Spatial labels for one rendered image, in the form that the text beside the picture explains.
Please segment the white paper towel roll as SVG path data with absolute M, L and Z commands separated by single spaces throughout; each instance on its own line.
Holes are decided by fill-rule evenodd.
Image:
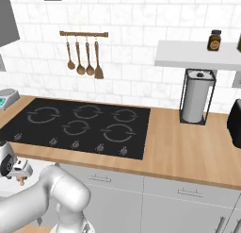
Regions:
M 212 76 L 205 71 L 190 71 L 185 93 L 183 119 L 189 123 L 198 123 L 203 115 Z

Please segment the grey range hood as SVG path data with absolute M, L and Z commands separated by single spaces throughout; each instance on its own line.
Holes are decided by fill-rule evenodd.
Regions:
M 0 47 L 20 39 L 10 0 L 0 0 Z

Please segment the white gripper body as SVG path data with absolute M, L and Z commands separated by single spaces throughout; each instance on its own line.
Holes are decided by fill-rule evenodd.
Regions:
M 11 176 L 18 177 L 30 177 L 32 174 L 33 169 L 27 159 L 18 159 L 10 172 Z

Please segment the wooden utensil rail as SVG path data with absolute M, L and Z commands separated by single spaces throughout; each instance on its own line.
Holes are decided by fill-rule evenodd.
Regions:
M 68 32 L 68 31 L 59 31 L 60 36 L 75 36 L 75 37 L 104 37 L 108 38 L 108 32 Z

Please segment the grey cupboard door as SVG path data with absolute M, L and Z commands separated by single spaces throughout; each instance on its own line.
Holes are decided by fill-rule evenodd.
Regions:
M 223 233 L 233 233 L 237 221 L 241 219 L 241 195 L 239 196 L 236 205 L 234 207 L 233 213 L 223 231 Z
M 88 185 L 91 199 L 85 216 L 96 233 L 140 233 L 142 194 Z
M 221 233 L 232 212 L 233 208 L 144 193 L 141 233 L 215 233 L 224 216 Z

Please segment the wooden spatula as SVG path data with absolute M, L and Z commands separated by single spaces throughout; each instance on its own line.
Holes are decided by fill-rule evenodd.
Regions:
M 96 79 L 103 79 L 104 73 L 103 73 L 103 70 L 100 67 L 100 63 L 99 63 L 99 43 L 95 42 L 94 47 L 95 47 L 95 55 L 96 55 L 96 63 L 97 63 L 94 77 Z

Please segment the white wall shelf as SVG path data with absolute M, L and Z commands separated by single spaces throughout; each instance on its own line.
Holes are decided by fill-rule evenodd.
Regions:
M 208 51 L 205 42 L 160 41 L 154 65 L 235 71 L 233 87 L 241 89 L 241 52 L 233 42 L 223 42 L 218 51 Z

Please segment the grey drawer front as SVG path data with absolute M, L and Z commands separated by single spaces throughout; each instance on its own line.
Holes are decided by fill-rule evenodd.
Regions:
M 89 185 L 135 192 L 142 192 L 143 190 L 143 177 L 141 175 L 131 175 L 127 173 L 113 172 L 63 163 L 60 164 L 60 167 Z M 109 177 L 112 181 L 107 183 L 89 180 L 88 177 L 92 175 L 99 177 Z
M 203 197 L 179 194 L 178 190 L 195 191 Z M 213 186 L 186 183 L 154 177 L 144 177 L 144 192 L 149 195 L 164 196 L 167 198 L 204 203 L 211 206 L 232 208 L 240 195 L 240 191 Z

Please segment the black hob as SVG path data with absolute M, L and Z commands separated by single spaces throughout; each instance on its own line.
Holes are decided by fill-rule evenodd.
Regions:
M 143 159 L 148 108 L 36 98 L 0 128 L 0 140 Z

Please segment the brown jar with black lid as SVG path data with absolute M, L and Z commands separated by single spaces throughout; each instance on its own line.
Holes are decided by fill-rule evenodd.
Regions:
M 207 43 L 207 50 L 208 51 L 218 51 L 220 42 L 221 42 L 221 31 L 218 29 L 214 29 L 211 32 L 211 35 L 209 37 L 208 43 Z

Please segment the black toaster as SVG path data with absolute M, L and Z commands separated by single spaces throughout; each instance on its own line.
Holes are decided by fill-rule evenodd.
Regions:
M 241 99 L 236 99 L 228 117 L 227 128 L 233 145 L 241 149 Z

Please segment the small wooden spoon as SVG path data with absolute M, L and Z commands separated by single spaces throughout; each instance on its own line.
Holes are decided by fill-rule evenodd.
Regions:
M 72 58 L 71 58 L 71 49 L 70 49 L 69 42 L 67 42 L 67 51 L 68 51 L 68 57 L 69 57 L 68 68 L 73 70 L 75 68 L 75 65 L 74 65 L 74 63 L 72 61 Z

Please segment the grey kitchen scale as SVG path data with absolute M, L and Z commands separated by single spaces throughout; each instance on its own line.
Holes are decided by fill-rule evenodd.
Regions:
M 0 91 L 0 110 L 5 110 L 17 100 L 20 99 L 20 95 L 17 90 L 3 89 Z

